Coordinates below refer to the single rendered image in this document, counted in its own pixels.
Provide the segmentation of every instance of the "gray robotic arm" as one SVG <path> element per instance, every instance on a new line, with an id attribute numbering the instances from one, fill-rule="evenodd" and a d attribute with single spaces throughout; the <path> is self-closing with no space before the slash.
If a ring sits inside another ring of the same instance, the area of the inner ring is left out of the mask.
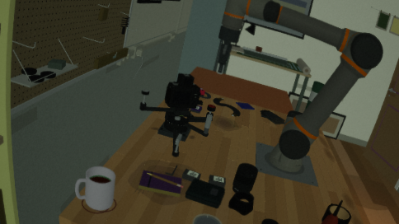
<path id="1" fill-rule="evenodd" d="M 284 171 L 298 172 L 302 158 L 317 139 L 320 127 L 359 78 L 366 77 L 383 58 L 383 46 L 372 34 L 340 29 L 271 0 L 228 0 L 219 39 L 218 72 L 224 70 L 232 43 L 238 42 L 244 16 L 275 22 L 309 35 L 342 52 L 340 65 L 303 114 L 290 113 L 279 143 L 266 159 Z"/>

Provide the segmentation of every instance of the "white mug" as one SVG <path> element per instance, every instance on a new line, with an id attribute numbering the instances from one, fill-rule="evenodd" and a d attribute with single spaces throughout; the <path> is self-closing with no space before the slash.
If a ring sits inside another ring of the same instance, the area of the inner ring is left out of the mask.
<path id="1" fill-rule="evenodd" d="M 85 195 L 80 195 L 79 185 L 85 182 Z M 97 211 L 104 211 L 114 202 L 115 173 L 103 166 L 94 166 L 86 171 L 86 178 L 76 181 L 75 193 L 79 199 Z"/>

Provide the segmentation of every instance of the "pen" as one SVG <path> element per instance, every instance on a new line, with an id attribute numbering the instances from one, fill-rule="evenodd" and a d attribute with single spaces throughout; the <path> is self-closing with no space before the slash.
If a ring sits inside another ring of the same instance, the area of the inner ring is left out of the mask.
<path id="1" fill-rule="evenodd" d="M 175 183 L 175 182 L 173 182 L 173 181 L 166 180 L 165 178 L 162 178 L 162 177 L 157 176 L 157 175 L 153 175 L 153 174 L 150 174 L 150 173 L 147 173 L 147 174 L 148 174 L 148 175 L 151 175 L 151 176 L 153 176 L 153 177 L 155 177 L 155 178 L 157 178 L 157 179 L 160 179 L 160 180 L 162 180 L 162 181 L 165 181 L 165 182 L 167 182 L 167 183 L 169 183 L 169 184 L 173 184 L 173 185 L 175 185 L 175 186 L 177 186 L 177 187 L 179 187 L 179 188 L 183 188 L 183 186 L 182 186 L 181 184 L 177 184 L 177 183 Z"/>

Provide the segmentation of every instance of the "black tripod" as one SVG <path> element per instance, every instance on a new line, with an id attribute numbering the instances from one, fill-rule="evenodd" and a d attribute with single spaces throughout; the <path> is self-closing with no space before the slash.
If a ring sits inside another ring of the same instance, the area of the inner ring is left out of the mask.
<path id="1" fill-rule="evenodd" d="M 168 131 L 173 133 L 173 153 L 174 157 L 179 156 L 179 142 L 182 138 L 182 134 L 187 131 L 187 129 L 191 129 L 208 137 L 209 128 L 212 122 L 214 115 L 212 112 L 216 110 L 214 105 L 208 105 L 208 113 L 205 117 L 195 117 L 191 114 L 190 108 L 162 108 L 162 107 L 147 107 L 145 103 L 145 96 L 149 95 L 149 91 L 141 91 L 143 94 L 143 102 L 140 103 L 140 109 L 146 111 L 165 111 L 165 123 L 164 127 Z M 195 127 L 189 122 L 205 122 L 204 130 L 201 130 Z"/>

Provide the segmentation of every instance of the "mug handle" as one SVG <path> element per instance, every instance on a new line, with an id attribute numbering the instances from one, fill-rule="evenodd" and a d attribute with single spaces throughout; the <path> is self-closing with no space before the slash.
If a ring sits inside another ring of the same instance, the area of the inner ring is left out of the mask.
<path id="1" fill-rule="evenodd" d="M 76 197 L 77 198 L 79 198 L 79 199 L 86 199 L 86 195 L 80 195 L 80 193 L 79 193 L 79 185 L 81 184 L 81 183 L 83 183 L 83 182 L 85 182 L 86 183 L 86 179 L 85 178 L 81 178 L 81 179 L 79 179 L 79 180 L 77 180 L 76 181 L 76 184 L 75 184 L 75 194 L 76 194 Z"/>

